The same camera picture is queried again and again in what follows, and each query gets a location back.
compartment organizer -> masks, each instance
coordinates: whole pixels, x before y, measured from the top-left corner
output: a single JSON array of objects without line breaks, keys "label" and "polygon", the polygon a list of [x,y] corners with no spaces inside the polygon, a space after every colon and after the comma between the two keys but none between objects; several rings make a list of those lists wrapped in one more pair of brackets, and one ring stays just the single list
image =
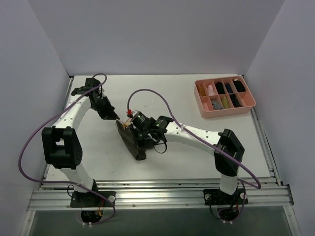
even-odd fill
[{"label": "compartment organizer", "polygon": [[244,114],[256,105],[242,76],[197,80],[194,94],[203,118]]}]

gray floor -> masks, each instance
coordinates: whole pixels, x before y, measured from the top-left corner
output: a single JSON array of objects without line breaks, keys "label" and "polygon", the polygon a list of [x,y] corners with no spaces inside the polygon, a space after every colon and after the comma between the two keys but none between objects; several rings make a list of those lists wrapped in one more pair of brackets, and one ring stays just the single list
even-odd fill
[{"label": "gray floor", "polygon": [[290,236],[282,207],[246,208],[233,225],[214,219],[208,209],[119,210],[102,225],[82,227],[78,212],[37,212],[31,236]]}]

white table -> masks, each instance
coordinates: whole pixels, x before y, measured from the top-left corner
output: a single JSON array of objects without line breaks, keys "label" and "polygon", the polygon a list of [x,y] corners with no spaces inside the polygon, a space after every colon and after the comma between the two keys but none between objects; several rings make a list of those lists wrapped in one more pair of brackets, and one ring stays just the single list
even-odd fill
[{"label": "white table", "polygon": [[[257,177],[269,177],[263,151],[250,113],[222,118],[203,119],[193,95],[194,81],[233,75],[116,75],[108,76],[105,94],[116,113],[126,120],[126,102],[129,95],[142,88],[160,92],[169,102],[174,116],[181,123],[211,131],[234,131],[245,148],[243,164]],[[75,76],[71,91],[84,85],[88,76]],[[163,101],[153,93],[140,92],[130,103],[147,117],[170,116]],[[97,112],[89,110],[77,134],[83,148],[83,164],[96,180],[156,180],[220,178],[214,158],[201,150],[182,144],[168,143],[165,154],[147,151],[147,159],[136,161],[128,152],[113,120],[101,120]],[[249,175],[240,169],[240,177]],[[49,167],[47,180],[67,180],[65,175]]]}]

pink storage box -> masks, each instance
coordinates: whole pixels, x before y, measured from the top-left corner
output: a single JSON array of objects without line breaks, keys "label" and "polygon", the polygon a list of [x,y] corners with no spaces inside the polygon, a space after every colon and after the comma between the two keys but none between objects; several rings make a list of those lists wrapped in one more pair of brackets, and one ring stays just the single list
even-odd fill
[{"label": "pink storage box", "polygon": [[[238,79],[242,82],[243,86],[245,87],[245,92],[238,92],[236,90],[236,87],[233,83],[234,79]],[[223,83],[223,88],[225,91],[225,94],[218,94],[218,91],[216,89],[215,84],[217,82]],[[225,84],[230,84],[231,88],[233,90],[233,93],[228,93],[225,87]],[[205,90],[205,96],[200,96],[197,86],[201,85],[203,86]],[[215,95],[209,96],[207,87],[209,85],[212,85]],[[254,98],[252,97],[252,94],[250,90],[248,89],[247,84],[245,83],[245,80],[242,76],[233,76],[233,77],[226,77],[226,78],[217,78],[217,79],[205,79],[205,80],[197,80],[194,85],[194,94],[196,97],[196,101],[198,104],[198,108],[200,110],[200,114],[203,118],[212,118],[212,117],[223,117],[223,116],[230,116],[230,115],[236,115],[236,114],[244,114],[248,113],[252,107],[256,105],[256,102]],[[230,95],[235,94],[237,100],[242,105],[242,107],[234,107],[233,103],[231,101]],[[222,107],[222,101],[221,99],[223,97],[226,97],[229,103],[230,108],[228,109],[222,109],[222,110],[214,110],[211,101],[215,100],[217,101]]]}]

white arm segment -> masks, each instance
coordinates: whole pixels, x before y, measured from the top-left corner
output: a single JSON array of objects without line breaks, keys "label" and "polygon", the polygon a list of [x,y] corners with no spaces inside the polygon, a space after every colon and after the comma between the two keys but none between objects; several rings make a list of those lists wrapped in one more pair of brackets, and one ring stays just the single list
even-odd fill
[{"label": "white arm segment", "polygon": [[[69,102],[67,103],[67,106],[75,102],[75,100],[79,96],[81,95],[71,96]],[[82,118],[90,107],[91,103],[89,97],[81,98],[80,101],[76,102],[76,104],[69,111],[62,114],[62,116],[58,119],[58,121],[56,121],[55,124],[53,124],[53,126],[55,126],[56,128],[70,127],[74,128],[75,131],[77,131]],[[70,181],[79,183],[88,189],[92,189],[93,179],[88,175],[82,163],[80,163],[75,170],[72,170],[70,168],[61,168],[60,170],[67,176]],[[86,190],[78,186],[74,186],[74,191],[83,193],[86,192]]]},{"label": "white arm segment", "polygon": [[[220,139],[220,136],[218,135],[219,132],[197,129],[186,125],[185,128],[193,132],[199,138],[213,145],[217,144]],[[200,142],[195,137],[181,129],[175,122],[169,123],[166,129],[167,132],[165,133],[165,137],[168,142],[177,142],[189,145],[191,147],[201,149],[207,154],[210,154],[214,157],[214,150],[211,147],[205,145],[204,143]],[[221,174],[220,190],[224,193],[232,195],[237,187],[237,177],[238,176],[230,177]]]}]

